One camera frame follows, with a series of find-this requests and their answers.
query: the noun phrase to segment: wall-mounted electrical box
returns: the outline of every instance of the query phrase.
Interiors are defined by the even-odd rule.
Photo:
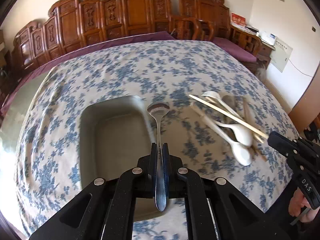
[[[271,64],[282,73],[293,49],[278,37],[276,38],[274,46],[276,50],[271,53]]]

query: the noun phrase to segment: gray plastic tray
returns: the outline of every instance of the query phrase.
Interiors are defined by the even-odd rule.
[[[150,154],[155,142],[142,99],[125,96],[88,106],[80,119],[80,174],[82,187],[95,178],[118,178]],[[166,212],[173,203],[169,201]],[[134,220],[163,215],[154,199],[136,201]]]

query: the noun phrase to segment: white plastic spoon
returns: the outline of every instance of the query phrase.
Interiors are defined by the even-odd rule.
[[[215,122],[218,126],[230,128],[231,130],[233,130],[236,139],[239,143],[242,143],[244,146],[247,147],[250,147],[252,145],[253,137],[251,131],[248,128],[244,127],[241,124],[226,124],[218,122],[216,120],[212,121]]]
[[[243,166],[248,166],[252,163],[252,158],[249,153],[249,150],[239,142],[235,142],[230,139],[228,135],[222,131],[218,125],[216,125],[212,119],[207,117],[205,113],[196,105],[191,103],[190,107],[201,117],[201,120],[209,126],[212,130],[214,130],[218,135],[220,135],[223,139],[225,139],[231,146],[232,153],[235,159]]]

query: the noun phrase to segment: blue floral tablecloth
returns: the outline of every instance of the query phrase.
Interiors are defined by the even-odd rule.
[[[93,52],[57,65],[39,88],[27,112],[17,149],[16,184],[27,235],[39,228],[82,189],[79,120],[90,104],[138,95],[146,107],[165,101],[170,111],[162,141],[170,153],[201,176],[227,178],[261,210],[281,194],[292,171],[266,143],[241,166],[230,147],[188,107],[188,94],[213,90],[233,95],[243,115],[246,97],[256,126],[297,137],[292,122],[266,87],[243,65],[210,42],[151,41]],[[133,239],[187,239],[184,202],[162,217],[136,222]]]

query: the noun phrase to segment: metal spoon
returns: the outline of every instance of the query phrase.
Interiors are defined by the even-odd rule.
[[[164,164],[162,155],[160,125],[162,118],[169,112],[170,107],[164,102],[154,102],[147,108],[148,113],[156,120],[157,123],[157,168],[156,168],[156,207],[159,211],[163,211],[167,205],[167,196],[165,194],[164,182]]]

